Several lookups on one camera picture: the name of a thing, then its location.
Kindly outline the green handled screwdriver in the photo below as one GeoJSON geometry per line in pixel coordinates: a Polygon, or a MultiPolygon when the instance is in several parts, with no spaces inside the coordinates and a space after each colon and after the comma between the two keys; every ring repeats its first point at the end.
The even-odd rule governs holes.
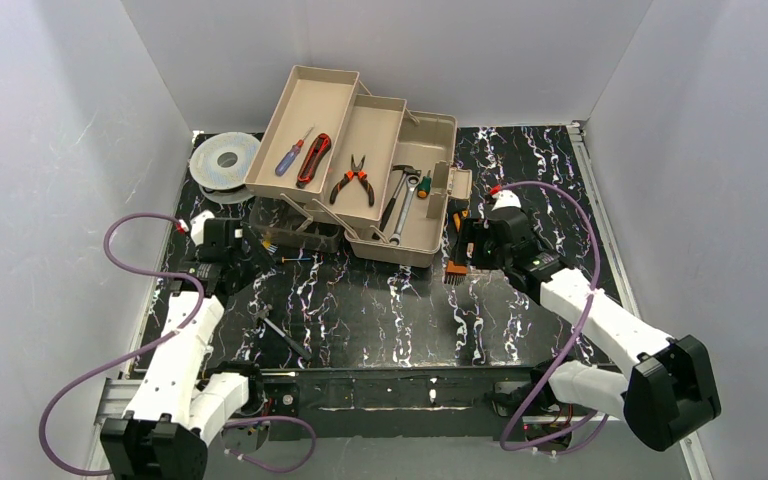
{"type": "Polygon", "coordinates": [[[428,170],[421,178],[416,188],[416,196],[419,199],[426,199],[429,196],[432,182],[432,173],[428,170]]]}

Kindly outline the yellow black hex key set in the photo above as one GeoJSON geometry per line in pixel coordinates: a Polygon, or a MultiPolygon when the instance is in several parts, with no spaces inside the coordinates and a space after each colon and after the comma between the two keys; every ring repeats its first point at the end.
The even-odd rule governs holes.
{"type": "Polygon", "coordinates": [[[271,243],[269,241],[266,241],[266,240],[264,240],[262,242],[262,245],[272,255],[274,255],[277,252],[277,250],[278,250],[278,246],[277,245],[274,245],[273,243],[271,243]]]}

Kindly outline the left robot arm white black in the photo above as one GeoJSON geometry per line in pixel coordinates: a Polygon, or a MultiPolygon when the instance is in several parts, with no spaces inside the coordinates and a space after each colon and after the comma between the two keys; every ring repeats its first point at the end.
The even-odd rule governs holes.
{"type": "Polygon", "coordinates": [[[229,299],[271,270],[272,257],[239,218],[205,211],[189,233],[196,247],[171,283],[164,341],[124,411],[102,425],[115,479],[203,478],[210,443],[257,401],[262,375],[254,363],[203,363],[229,299]]]}

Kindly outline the red utility knife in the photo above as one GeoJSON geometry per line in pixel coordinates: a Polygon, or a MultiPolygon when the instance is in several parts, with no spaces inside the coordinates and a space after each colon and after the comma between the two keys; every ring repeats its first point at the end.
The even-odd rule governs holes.
{"type": "Polygon", "coordinates": [[[304,189],[315,178],[317,169],[323,158],[332,148],[332,140],[326,133],[320,133],[312,142],[305,160],[298,172],[296,187],[304,189]]]}

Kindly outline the steel combination wrench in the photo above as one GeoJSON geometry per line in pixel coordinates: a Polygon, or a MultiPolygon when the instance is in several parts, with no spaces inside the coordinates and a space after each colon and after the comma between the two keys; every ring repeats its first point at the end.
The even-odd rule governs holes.
{"type": "Polygon", "coordinates": [[[388,242],[393,245],[399,245],[401,243],[402,233],[404,225],[410,210],[412,199],[415,196],[415,190],[420,183],[420,177],[418,175],[411,175],[407,178],[407,190],[404,196],[403,204],[400,213],[397,218],[394,231],[389,237],[388,242]]]}

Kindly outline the blue handled tool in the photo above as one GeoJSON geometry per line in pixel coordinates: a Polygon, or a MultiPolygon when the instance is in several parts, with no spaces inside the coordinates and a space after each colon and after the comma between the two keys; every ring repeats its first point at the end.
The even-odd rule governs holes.
{"type": "Polygon", "coordinates": [[[274,173],[276,176],[281,177],[286,174],[286,172],[289,170],[291,165],[294,163],[295,159],[297,158],[298,154],[301,151],[302,146],[304,145],[305,141],[307,140],[308,136],[311,134],[314,128],[315,126],[311,125],[308,128],[308,130],[305,132],[305,134],[290,147],[288,152],[283,156],[283,158],[279,161],[279,163],[275,167],[274,173]]]}

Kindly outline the beige plastic tool box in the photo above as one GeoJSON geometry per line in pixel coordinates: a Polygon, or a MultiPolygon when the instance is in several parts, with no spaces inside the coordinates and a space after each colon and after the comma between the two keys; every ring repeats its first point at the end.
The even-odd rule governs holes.
{"type": "Polygon", "coordinates": [[[375,96],[355,71],[295,66],[246,184],[251,218],[279,246],[429,267],[449,210],[469,202],[453,116],[375,96]]]}

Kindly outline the orange black pliers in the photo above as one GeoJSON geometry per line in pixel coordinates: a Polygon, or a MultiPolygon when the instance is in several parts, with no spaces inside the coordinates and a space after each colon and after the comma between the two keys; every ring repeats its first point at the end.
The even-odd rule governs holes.
{"type": "Polygon", "coordinates": [[[340,192],[354,180],[357,180],[366,192],[368,206],[373,207],[375,205],[375,191],[368,180],[366,171],[364,170],[365,161],[365,155],[363,155],[359,161],[355,159],[354,155],[350,156],[351,169],[345,172],[343,178],[332,188],[329,196],[330,205],[334,205],[336,203],[336,199],[340,192]]]}

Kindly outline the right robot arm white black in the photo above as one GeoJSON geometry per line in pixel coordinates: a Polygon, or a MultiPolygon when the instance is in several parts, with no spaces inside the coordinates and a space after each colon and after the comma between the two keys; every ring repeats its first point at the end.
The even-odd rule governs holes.
{"type": "Polygon", "coordinates": [[[706,346],[645,323],[538,237],[522,208],[465,218],[452,254],[465,269],[497,270],[534,303],[568,321],[613,361],[588,366],[567,353],[532,369],[513,417],[534,403],[580,405],[624,421],[645,446],[664,451],[722,413],[706,346]]]}

